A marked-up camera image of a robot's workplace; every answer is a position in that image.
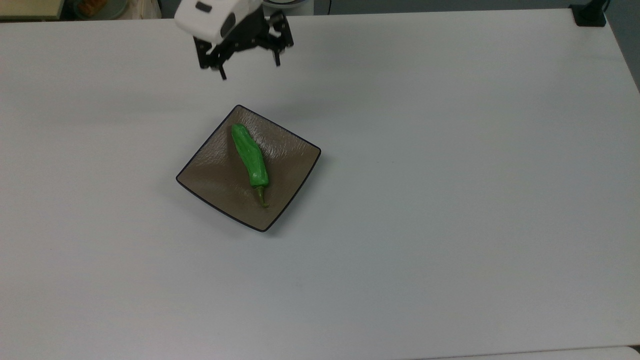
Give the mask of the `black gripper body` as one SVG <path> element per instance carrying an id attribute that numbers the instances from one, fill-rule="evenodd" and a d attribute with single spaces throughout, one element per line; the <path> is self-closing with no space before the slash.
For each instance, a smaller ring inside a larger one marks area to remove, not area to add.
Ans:
<path id="1" fill-rule="evenodd" d="M 214 45 L 196 36 L 193 39 L 201 69 L 211 69 L 210 52 L 212 50 L 226 52 L 229 60 L 233 54 L 256 47 L 268 51 L 273 47 L 279 47 L 282 54 L 287 48 L 294 46 L 291 27 L 282 10 L 275 11 L 270 17 L 265 17 L 263 10 L 250 13 L 227 34 L 220 44 Z"/>

